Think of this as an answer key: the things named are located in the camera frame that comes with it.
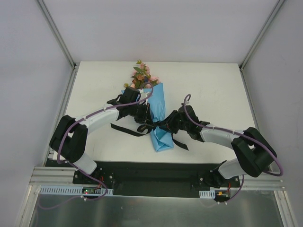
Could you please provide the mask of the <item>blue wrapping paper sheet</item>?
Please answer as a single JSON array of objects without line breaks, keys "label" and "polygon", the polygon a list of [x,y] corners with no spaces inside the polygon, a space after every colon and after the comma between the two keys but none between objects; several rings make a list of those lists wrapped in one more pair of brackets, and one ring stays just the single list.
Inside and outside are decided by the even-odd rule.
[{"label": "blue wrapping paper sheet", "polygon": [[[151,118],[153,122],[163,121],[166,114],[166,106],[162,83],[153,87],[153,94],[151,98],[148,99],[148,103],[150,104]],[[156,127],[151,130],[150,136],[156,152],[174,148],[171,133]]]}]

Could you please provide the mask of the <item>fake flower stem orange blooms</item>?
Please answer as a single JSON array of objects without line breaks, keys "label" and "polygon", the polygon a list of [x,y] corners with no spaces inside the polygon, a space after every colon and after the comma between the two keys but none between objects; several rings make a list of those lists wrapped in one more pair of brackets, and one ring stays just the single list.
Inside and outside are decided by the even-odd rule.
[{"label": "fake flower stem orange blooms", "polygon": [[142,89],[142,88],[150,88],[151,85],[147,84],[151,81],[151,75],[147,72],[134,72],[131,76],[133,79],[131,84],[124,83],[124,87],[133,87],[136,89]]}]

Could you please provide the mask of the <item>fake flower stem pink roses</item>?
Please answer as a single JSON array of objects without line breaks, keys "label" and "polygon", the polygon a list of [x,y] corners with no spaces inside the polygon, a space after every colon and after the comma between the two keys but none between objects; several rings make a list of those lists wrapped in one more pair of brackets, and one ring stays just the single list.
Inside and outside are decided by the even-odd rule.
[{"label": "fake flower stem pink roses", "polygon": [[[138,60],[136,62],[136,65],[133,67],[134,72],[147,72],[148,74],[150,74],[150,68],[146,65],[146,63],[144,63],[141,60]],[[151,87],[154,87],[158,84],[160,84],[160,79],[158,77],[153,77],[151,75],[151,81],[148,82],[147,84],[151,85]]]}]

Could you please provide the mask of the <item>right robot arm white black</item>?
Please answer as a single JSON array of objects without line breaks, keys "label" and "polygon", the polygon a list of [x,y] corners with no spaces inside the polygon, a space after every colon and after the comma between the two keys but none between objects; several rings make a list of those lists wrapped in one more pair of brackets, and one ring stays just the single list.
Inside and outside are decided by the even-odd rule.
[{"label": "right robot arm white black", "polygon": [[223,161],[203,176],[204,183],[210,187],[225,186],[231,178],[239,175],[258,177],[277,157],[256,128],[232,131],[215,127],[210,122],[200,121],[190,105],[174,110],[159,127],[172,134],[186,131],[193,140],[218,144],[234,151],[235,159]]}]

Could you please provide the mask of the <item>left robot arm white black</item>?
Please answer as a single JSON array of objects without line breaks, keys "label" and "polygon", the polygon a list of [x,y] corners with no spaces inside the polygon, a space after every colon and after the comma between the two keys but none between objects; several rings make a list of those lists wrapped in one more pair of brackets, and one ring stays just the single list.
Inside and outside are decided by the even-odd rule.
[{"label": "left robot arm white black", "polygon": [[83,177],[88,183],[97,183],[100,172],[96,170],[97,163],[85,152],[87,137],[104,125],[127,116],[132,116],[137,123],[145,124],[150,113],[149,104],[145,101],[152,94],[153,90],[145,92],[127,87],[99,110],[78,118],[63,116],[49,142],[50,148],[57,152],[57,162],[60,164],[60,157],[63,157],[64,161],[84,172]]}]

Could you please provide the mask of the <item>black ribbon gold lettering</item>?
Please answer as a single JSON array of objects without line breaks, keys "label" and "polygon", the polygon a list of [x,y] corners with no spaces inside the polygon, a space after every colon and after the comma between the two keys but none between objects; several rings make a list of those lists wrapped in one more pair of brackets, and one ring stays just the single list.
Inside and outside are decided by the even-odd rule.
[{"label": "black ribbon gold lettering", "polygon": [[159,129],[158,127],[153,129],[149,126],[141,125],[137,128],[136,131],[133,131],[131,129],[127,129],[127,128],[124,128],[124,127],[121,127],[121,126],[118,126],[118,125],[115,125],[112,123],[110,125],[111,125],[111,128],[114,130],[124,132],[124,133],[130,134],[130,135],[136,136],[136,137],[142,137],[142,136],[150,134],[151,141],[152,141],[153,147],[156,152],[174,148],[175,145],[184,150],[188,150],[188,147],[186,144],[181,143],[173,138],[173,134],[166,132],[162,129]]}]

